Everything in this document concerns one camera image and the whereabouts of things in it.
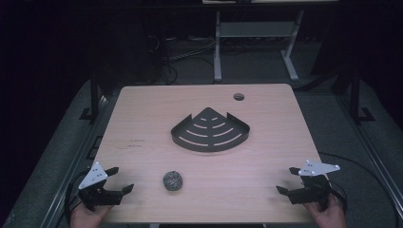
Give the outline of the black metal post stand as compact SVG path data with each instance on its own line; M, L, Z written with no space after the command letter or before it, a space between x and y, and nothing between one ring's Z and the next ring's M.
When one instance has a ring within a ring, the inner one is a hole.
M367 107L361 107L359 105L360 96L360 75L354 66L350 66L349 69L350 80L350 104L349 114L356 124L362 122L374 122L374 116Z
M90 86L90 107L86 107L80 116L80 120L94 123L99 115L99 102L101 101L97 73L93 72L89 79Z

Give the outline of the person's right hand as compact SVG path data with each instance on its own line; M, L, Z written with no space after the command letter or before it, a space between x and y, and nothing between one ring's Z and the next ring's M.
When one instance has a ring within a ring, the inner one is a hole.
M319 228L347 228L344 211L334 195L328 196L326 210L322 210L316 202L304 203L303 206Z

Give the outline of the person's left hand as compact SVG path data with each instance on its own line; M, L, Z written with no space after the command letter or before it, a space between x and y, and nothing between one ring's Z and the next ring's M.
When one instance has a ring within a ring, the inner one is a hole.
M97 206L94 211L80 203L70 214L69 228L99 228L112 205Z

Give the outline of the aluminium frame rail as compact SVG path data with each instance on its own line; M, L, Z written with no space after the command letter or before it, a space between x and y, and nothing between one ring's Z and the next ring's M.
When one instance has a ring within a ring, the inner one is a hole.
M380 178L383 187L386 189L387 196L391 200L393 209L397 213L397 220L403 220L403 192L398 188L386 163L381 160L374 146L374 142L363 128L363 124L375 123L374 116L367 107L359 107L356 111L352 111L351 103L348 103L342 96L337 96L336 100L360 139L361 144L370 158L373 169Z
M48 171L55 178L56 188L40 228L58 228L66 223L66 210L71 209L71 204L76 201L74 194L80 173L91 166L92 160L87 156L91 155L92 145L101 135L102 117L108 100L104 95L100 98L99 115L94 123L80 120L82 111L90 106L90 99L74 100L51 140L52 165Z

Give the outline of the grey metal stand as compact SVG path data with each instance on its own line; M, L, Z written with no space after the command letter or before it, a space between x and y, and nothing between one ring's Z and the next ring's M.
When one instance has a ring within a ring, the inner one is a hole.
M221 13L216 12L215 51L213 54L214 80L222 80L221 40L224 38L288 38L288 47L280 52L281 58L292 82L298 81L298 75L291 60L291 54L297 39L304 11L297 13L294 21L279 22L223 22Z

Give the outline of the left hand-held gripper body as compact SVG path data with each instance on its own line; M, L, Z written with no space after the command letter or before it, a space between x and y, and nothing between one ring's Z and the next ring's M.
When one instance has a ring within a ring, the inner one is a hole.
M108 176L99 162L95 162L78 186L79 198L87 209L94 211L96 206L119 205L122 191L105 190Z

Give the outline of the steel wool scrubber ball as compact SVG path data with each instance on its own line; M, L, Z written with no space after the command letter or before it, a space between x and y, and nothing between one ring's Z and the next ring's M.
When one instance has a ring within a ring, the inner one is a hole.
M168 191L179 191L182 185L182 176L177 171L169 171L163 176L163 186Z

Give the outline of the black metal corner shelf rack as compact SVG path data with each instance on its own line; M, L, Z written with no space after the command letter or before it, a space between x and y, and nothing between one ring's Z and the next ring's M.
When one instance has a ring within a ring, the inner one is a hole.
M250 126L234 115L211 107L196 117L188 115L171 129L172 141L185 149L213 153L234 148L249 137Z

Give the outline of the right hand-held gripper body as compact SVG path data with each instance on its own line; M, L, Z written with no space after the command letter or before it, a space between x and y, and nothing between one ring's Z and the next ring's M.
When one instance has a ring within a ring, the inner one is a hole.
M299 169L299 177L302 180L303 187L288 190L287 197L292 204L318 202L320 207L326 210L328 195L333 190L326 175L338 171L340 166L338 164L307 160Z

